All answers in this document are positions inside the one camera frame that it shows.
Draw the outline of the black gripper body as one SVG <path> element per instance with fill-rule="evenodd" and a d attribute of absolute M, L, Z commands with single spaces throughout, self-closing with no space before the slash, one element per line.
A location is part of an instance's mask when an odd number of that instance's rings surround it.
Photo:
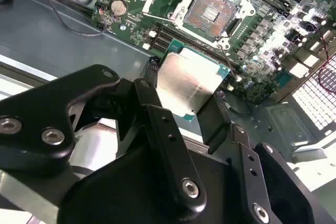
<path fill-rule="evenodd" d="M 194 223 L 243 223 L 239 194 L 228 165 L 190 152 L 207 194 Z M 139 147 L 75 183 L 64 197 L 58 223 L 180 223 L 167 183 L 148 146 Z"/>

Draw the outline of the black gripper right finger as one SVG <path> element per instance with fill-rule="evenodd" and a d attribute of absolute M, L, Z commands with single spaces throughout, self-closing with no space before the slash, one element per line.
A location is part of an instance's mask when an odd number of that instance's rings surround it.
<path fill-rule="evenodd" d="M 316 223 L 316 199 L 271 145 L 250 145 L 221 94 L 197 113 L 208 146 L 196 167 L 206 187 L 209 223 Z"/>

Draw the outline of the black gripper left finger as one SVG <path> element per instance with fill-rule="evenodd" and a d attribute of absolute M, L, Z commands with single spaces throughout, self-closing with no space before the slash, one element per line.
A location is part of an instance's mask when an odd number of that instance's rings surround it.
<path fill-rule="evenodd" d="M 136 79 L 126 94 L 117 95 L 123 87 L 114 71 L 93 65 L 3 100 L 1 117 L 12 116 L 22 126 L 1 134 L 1 167 L 42 174 L 65 168 L 75 147 L 70 108 L 95 97 L 106 98 L 105 117 L 117 119 L 125 130 L 140 126 L 125 154 L 148 146 L 177 213 L 202 212 L 206 192 L 172 113 L 162 107 L 148 81 Z"/>

